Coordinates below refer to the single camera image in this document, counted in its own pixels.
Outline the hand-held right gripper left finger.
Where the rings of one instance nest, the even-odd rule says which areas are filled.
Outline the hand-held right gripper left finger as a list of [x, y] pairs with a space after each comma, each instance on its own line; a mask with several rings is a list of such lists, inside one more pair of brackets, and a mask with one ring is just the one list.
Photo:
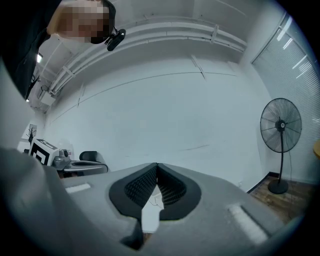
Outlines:
[[63, 180], [72, 208], [67, 256], [158, 256], [144, 243], [143, 208], [157, 184], [157, 163]]

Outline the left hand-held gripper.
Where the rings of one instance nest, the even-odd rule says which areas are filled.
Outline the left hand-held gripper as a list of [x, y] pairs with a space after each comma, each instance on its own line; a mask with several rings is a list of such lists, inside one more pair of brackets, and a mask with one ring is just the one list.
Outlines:
[[58, 172], [77, 173], [80, 176], [104, 174], [109, 171], [106, 164], [97, 161], [72, 160], [66, 149], [44, 139], [32, 140], [28, 155], [39, 160], [42, 165], [54, 167]]

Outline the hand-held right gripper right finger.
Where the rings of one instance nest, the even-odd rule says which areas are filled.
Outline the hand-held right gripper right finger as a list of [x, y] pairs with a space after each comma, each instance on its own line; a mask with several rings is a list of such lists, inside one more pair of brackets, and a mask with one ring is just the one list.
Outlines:
[[285, 256], [299, 226], [222, 178], [160, 163], [157, 185], [164, 208], [143, 256]]

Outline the white ceiling junction box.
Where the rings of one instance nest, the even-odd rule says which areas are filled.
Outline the white ceiling junction box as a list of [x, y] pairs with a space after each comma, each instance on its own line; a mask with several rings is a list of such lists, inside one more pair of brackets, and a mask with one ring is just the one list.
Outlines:
[[55, 101], [56, 99], [53, 96], [51, 96], [50, 93], [47, 93], [47, 92], [42, 96], [40, 100], [41, 103], [48, 106], [51, 106]]

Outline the black mesh office chair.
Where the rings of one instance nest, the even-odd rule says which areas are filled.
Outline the black mesh office chair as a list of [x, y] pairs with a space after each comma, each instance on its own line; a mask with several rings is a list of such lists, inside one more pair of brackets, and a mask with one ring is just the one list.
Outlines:
[[105, 165], [106, 164], [106, 162], [103, 159], [102, 155], [99, 152], [95, 151], [95, 150], [83, 151], [79, 155], [79, 160], [103, 163], [103, 164], [79, 164], [80, 166], [85, 166], [85, 165], [93, 166], [93, 165]]

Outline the black coat rack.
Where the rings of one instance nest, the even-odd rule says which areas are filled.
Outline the black coat rack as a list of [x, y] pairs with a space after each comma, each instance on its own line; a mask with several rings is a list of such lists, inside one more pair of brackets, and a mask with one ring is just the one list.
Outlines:
[[37, 125], [30, 124], [28, 128], [28, 142], [31, 144], [33, 141], [33, 138], [36, 136], [37, 133]]

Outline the black standing floor fan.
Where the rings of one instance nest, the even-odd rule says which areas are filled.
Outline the black standing floor fan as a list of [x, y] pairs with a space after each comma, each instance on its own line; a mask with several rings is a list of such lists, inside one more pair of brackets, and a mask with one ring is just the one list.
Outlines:
[[301, 133], [302, 118], [292, 101], [279, 97], [264, 107], [260, 117], [260, 134], [265, 145], [281, 155], [278, 178], [267, 186], [273, 194], [281, 195], [289, 189], [288, 182], [282, 179], [284, 154], [296, 146]]

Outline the white ceiling conduit pipes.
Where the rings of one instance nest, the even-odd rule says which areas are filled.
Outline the white ceiling conduit pipes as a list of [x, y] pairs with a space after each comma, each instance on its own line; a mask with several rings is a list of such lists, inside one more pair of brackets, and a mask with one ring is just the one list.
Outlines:
[[62, 66], [49, 87], [49, 92], [56, 95], [71, 79], [86, 68], [104, 58], [130, 47], [166, 40], [194, 40], [218, 44], [243, 53], [247, 42], [220, 29], [216, 24], [209, 26], [200, 23], [171, 21], [142, 24], [126, 31], [125, 39], [113, 51], [108, 51], [103, 43], [91, 46], [77, 54]]

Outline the white window blinds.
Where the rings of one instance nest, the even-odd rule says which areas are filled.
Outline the white window blinds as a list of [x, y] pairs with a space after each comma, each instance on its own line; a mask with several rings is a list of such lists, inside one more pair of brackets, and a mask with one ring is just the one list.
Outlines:
[[320, 139], [320, 67], [306, 37], [289, 14], [252, 61], [271, 100], [285, 98], [297, 107], [302, 130], [298, 143], [284, 154], [282, 177], [316, 184], [320, 159], [313, 147]]

